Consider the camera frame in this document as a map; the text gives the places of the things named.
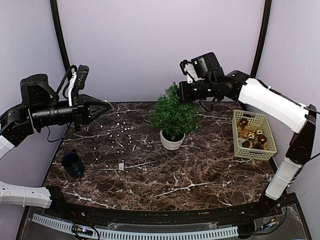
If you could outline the small green christmas tree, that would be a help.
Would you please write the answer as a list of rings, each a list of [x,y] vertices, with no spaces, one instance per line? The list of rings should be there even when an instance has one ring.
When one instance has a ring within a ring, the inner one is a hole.
[[[178,150],[186,134],[198,128],[198,109],[193,102],[182,102],[178,96],[179,87],[173,82],[160,95],[150,116],[150,125],[160,130],[163,147],[169,151]]]

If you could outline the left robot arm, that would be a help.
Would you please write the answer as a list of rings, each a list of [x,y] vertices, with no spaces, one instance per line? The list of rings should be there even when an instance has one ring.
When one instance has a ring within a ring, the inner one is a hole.
[[[87,70],[71,73],[64,101],[60,100],[60,91],[49,86],[46,74],[35,74],[21,80],[22,102],[0,117],[0,156],[3,158],[28,136],[41,132],[45,127],[73,124],[78,130],[111,110],[112,106],[106,100],[79,94],[84,89],[87,76]],[[55,186],[27,187],[2,181],[0,204],[51,208],[60,218],[67,218],[71,213],[63,193]]]

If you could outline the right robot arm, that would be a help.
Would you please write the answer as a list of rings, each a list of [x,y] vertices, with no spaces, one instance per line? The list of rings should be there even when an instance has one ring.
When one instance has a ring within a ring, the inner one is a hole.
[[[179,83],[178,96],[183,102],[227,97],[267,113],[293,131],[284,160],[264,192],[266,198],[255,205],[255,213],[266,217],[274,210],[274,201],[280,198],[302,166],[312,159],[316,108],[289,99],[238,70],[229,74],[220,70],[196,73],[183,67],[182,72],[187,77],[186,81]]]

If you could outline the dark blue cup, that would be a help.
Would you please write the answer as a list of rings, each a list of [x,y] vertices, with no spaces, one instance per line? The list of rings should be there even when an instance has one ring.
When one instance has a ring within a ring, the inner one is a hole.
[[[84,174],[84,164],[74,148],[62,157],[61,164],[73,178],[81,178]]]

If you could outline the gold tinsel garland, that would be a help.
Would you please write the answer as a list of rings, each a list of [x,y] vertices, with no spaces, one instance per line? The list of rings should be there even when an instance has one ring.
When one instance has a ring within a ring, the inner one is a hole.
[[[255,140],[254,141],[248,141],[247,135],[248,133],[254,133],[255,134]],[[242,127],[239,123],[237,124],[237,135],[240,138],[241,146],[243,148],[252,148],[257,150],[268,150],[268,140],[265,144],[261,145],[258,143],[258,137],[259,135],[264,135],[264,132],[260,129],[255,127],[253,124],[248,124],[245,127]]]

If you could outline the gold bauble ornament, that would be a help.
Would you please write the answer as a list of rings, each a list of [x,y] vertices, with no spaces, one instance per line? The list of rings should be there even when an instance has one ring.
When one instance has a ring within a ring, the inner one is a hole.
[[[256,139],[256,135],[254,133],[248,133],[246,136],[248,141],[254,141]]]

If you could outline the beige perforated plastic basket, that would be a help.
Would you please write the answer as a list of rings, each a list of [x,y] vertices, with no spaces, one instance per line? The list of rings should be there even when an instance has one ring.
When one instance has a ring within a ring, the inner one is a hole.
[[[237,158],[268,161],[277,153],[268,119],[263,114],[234,110],[232,133]]]

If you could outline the left black frame post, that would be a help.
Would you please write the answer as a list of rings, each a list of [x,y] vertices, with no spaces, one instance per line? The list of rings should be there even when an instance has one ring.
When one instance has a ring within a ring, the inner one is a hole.
[[[67,52],[67,46],[64,39],[58,1],[50,0],[49,2],[50,2],[51,15],[52,15],[55,35],[57,39],[57,44],[58,44],[62,64],[63,64],[64,70],[67,71],[71,66],[71,64],[70,64],[70,59]]]

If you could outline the black frame post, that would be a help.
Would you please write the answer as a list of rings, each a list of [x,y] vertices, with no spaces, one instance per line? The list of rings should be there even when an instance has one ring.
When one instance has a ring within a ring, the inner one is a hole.
[[[67,71],[71,66],[71,64],[70,64],[70,59],[67,52],[67,46],[64,39],[58,1],[50,0],[49,2],[50,2],[51,15],[52,15],[55,35],[57,39],[57,44],[58,44],[62,64],[63,64],[64,70]]]
[[[262,20],[261,20],[261,27],[260,27],[259,37],[257,41],[257,47],[256,47],[254,60],[253,60],[252,68],[250,72],[250,76],[253,78],[256,78],[258,74],[260,62],[262,59],[262,54],[263,54],[267,32],[268,32],[271,9],[272,9],[272,0],[265,0]]]

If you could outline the right black frame post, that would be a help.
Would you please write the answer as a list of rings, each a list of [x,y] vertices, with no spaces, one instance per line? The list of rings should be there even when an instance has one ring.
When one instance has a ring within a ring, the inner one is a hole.
[[[272,9],[272,0],[265,0],[262,20],[261,20],[261,27],[260,27],[259,37],[257,41],[257,47],[256,47],[254,60],[253,60],[252,68],[250,72],[250,76],[253,78],[256,78],[258,74],[260,62],[262,59],[262,54],[263,54],[267,32],[268,32],[271,9]]]

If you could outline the black front table rail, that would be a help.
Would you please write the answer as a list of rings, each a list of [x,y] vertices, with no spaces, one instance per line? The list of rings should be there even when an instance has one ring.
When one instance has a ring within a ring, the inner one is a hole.
[[[218,222],[219,224],[246,225],[262,217],[279,217],[285,211],[285,199],[280,202],[270,200],[247,203],[238,206],[209,208],[201,210],[182,211],[140,211],[119,210],[91,207],[66,201],[62,190],[58,186],[46,186],[51,194],[52,203],[49,210],[52,214],[75,220],[77,222],[106,226],[110,223],[121,224],[197,224]]]

